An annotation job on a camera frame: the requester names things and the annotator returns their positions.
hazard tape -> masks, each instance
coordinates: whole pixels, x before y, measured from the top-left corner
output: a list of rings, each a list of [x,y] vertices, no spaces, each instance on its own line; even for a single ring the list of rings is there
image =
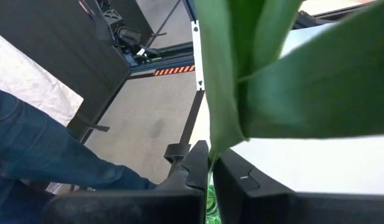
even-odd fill
[[[177,67],[177,68],[167,68],[167,69],[162,69],[162,70],[156,70],[154,72],[154,76],[171,75],[171,74],[184,73],[184,72],[193,72],[194,70],[195,70],[194,65],[182,66],[182,67]]]

green glass bottle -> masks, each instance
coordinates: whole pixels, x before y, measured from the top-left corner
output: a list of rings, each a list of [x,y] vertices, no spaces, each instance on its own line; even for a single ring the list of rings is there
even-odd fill
[[[221,218],[219,215],[217,196],[215,195],[215,189],[213,185],[209,185],[207,192],[207,210],[205,214],[206,224],[221,224]]]

jeans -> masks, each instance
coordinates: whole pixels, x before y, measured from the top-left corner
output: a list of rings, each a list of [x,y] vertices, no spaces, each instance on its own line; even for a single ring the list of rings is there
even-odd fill
[[[49,115],[0,90],[0,223],[38,223],[42,204],[52,198],[19,179],[97,190],[156,187],[130,168],[98,158]],[[26,206],[30,198],[40,206]]]

white surface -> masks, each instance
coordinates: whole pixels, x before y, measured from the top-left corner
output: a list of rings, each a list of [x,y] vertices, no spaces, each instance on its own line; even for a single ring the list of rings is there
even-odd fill
[[[0,36],[0,89],[67,126],[83,98]]]
[[[200,27],[199,21],[192,23],[192,38],[193,38],[193,51],[194,51],[194,66],[196,74],[196,87],[197,90],[205,90],[204,76],[203,76],[203,59],[202,59],[202,44],[200,41]]]
[[[313,33],[318,34],[324,27],[292,31],[282,55],[311,39]],[[192,145],[198,140],[209,143],[209,125],[204,98],[190,139]],[[232,149],[298,192],[384,194],[384,136],[328,140],[251,139]]]

metal bracket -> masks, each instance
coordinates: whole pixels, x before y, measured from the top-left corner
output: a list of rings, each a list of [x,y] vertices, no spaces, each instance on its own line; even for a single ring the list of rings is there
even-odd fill
[[[192,24],[196,86],[197,86],[197,91],[199,91],[199,90],[205,90],[204,75],[203,75],[202,46],[201,46],[201,40],[200,40],[200,26],[199,26],[199,21],[192,21],[191,24]]]

